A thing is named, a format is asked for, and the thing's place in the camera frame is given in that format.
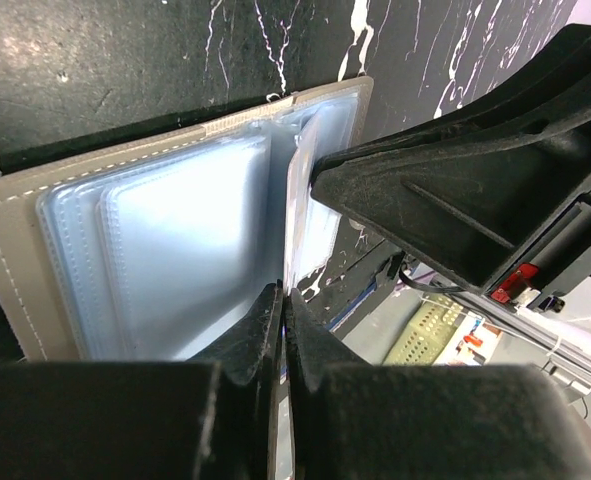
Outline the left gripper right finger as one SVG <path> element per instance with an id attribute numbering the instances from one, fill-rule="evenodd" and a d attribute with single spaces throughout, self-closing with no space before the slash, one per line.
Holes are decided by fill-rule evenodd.
<path id="1" fill-rule="evenodd" d="M 285 302 L 298 479 L 591 479 L 591 431 L 530 366 L 374 366 Z"/>

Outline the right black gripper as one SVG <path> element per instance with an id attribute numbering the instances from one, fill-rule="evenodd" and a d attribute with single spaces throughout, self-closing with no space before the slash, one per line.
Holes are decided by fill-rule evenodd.
<path id="1" fill-rule="evenodd" d="M 457 111 L 323 158 L 311 187 L 498 304 L 569 293 L 591 274 L 591 26 Z"/>

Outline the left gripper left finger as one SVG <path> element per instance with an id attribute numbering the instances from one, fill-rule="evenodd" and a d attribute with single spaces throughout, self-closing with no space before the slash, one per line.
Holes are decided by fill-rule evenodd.
<path id="1" fill-rule="evenodd" d="M 0 479 L 270 479 L 284 294 L 180 362 L 0 367 Z"/>

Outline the white credit card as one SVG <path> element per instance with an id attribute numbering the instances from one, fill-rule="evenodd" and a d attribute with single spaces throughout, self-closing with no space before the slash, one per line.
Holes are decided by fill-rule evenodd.
<path id="1" fill-rule="evenodd" d="M 322 111 L 310 116 L 296 136 L 296 150 L 287 171 L 284 240 L 284 287 L 287 292 L 317 269 L 326 256 L 323 229 L 310 205 L 310 176 L 319 146 Z"/>

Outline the grey leather card holder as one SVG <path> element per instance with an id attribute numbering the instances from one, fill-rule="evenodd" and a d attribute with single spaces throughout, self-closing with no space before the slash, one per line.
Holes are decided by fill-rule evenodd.
<path id="1" fill-rule="evenodd" d="M 296 136 L 321 109 L 313 167 L 354 145 L 372 90 L 367 76 L 331 83 L 0 177 L 0 306 L 26 359 L 204 349 L 265 285 L 284 285 Z M 310 197 L 328 248 L 312 274 L 340 216 Z"/>

